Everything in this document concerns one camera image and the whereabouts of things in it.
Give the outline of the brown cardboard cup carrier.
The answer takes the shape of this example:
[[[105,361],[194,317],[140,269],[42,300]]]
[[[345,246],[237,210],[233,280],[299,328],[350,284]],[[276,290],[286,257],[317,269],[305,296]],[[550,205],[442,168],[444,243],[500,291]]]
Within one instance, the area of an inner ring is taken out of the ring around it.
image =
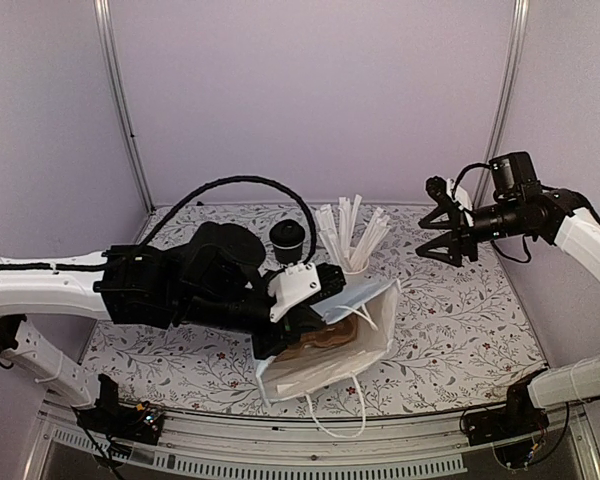
[[[297,343],[286,348],[275,360],[278,362],[292,360],[305,352],[312,353],[314,350],[327,350],[350,343],[357,337],[358,324],[359,321],[353,315],[349,315],[319,331],[304,333]]]

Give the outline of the light blue paper bag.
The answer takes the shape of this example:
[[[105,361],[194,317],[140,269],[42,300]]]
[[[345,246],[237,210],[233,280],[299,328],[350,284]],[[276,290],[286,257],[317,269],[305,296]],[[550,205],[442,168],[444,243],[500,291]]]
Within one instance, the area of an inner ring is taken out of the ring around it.
[[[302,356],[276,361],[275,357],[255,362],[255,380],[266,406],[304,398],[319,430],[336,439],[354,439],[366,428],[366,400],[358,376],[388,354],[393,346],[401,286],[397,279],[368,280],[314,306],[325,326],[349,315],[359,321],[355,340],[340,347],[305,352]],[[347,380],[358,396],[361,424],[352,434],[327,429],[317,418],[312,395],[323,387]]]

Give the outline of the black paper coffee cup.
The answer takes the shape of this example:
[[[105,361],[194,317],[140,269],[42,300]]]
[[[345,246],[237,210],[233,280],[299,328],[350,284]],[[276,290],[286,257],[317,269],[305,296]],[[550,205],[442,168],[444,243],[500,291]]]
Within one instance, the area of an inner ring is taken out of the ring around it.
[[[272,243],[275,259],[281,265],[297,264],[302,260],[303,243]]]

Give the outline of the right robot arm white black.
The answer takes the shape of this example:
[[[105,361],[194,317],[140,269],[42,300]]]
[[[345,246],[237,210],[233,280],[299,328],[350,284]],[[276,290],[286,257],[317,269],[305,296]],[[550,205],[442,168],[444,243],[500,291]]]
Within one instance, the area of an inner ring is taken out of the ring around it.
[[[543,185],[525,151],[492,158],[482,166],[494,184],[494,202],[486,207],[473,208],[459,178],[433,176],[426,181],[436,207],[419,225],[440,234],[419,246],[418,256],[459,267],[465,260],[477,260],[481,243],[530,237],[558,248],[600,282],[600,217],[583,194]],[[548,407],[597,399],[600,355],[524,377],[508,388],[504,407],[467,416],[466,428],[517,436],[525,428],[547,427],[542,413]]]

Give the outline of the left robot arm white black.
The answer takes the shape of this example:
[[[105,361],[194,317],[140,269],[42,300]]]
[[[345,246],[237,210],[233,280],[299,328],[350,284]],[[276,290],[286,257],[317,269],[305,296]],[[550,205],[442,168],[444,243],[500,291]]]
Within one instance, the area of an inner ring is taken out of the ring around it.
[[[250,334],[259,357],[318,327],[325,267],[305,260],[263,271],[259,238],[237,224],[206,222],[184,245],[161,250],[150,237],[60,259],[0,255],[0,365],[19,366],[69,403],[78,420],[108,434],[149,425],[119,402],[117,384],[94,375],[45,339],[31,314],[69,315],[169,328],[187,323]]]

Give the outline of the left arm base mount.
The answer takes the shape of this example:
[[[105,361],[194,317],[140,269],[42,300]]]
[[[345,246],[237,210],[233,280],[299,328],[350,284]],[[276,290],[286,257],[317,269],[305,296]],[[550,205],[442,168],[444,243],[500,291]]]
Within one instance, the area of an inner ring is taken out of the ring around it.
[[[100,400],[92,408],[75,409],[77,424],[114,439],[157,445],[164,427],[164,412],[147,402],[141,409]]]

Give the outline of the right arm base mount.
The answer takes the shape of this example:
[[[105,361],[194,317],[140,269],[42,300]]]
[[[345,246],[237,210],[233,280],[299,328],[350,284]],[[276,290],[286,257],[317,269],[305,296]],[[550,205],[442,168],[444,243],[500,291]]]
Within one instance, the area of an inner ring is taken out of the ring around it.
[[[490,444],[497,462],[509,470],[525,469],[545,444],[549,419],[543,410],[511,413],[507,407],[465,410],[459,429],[470,446]]]

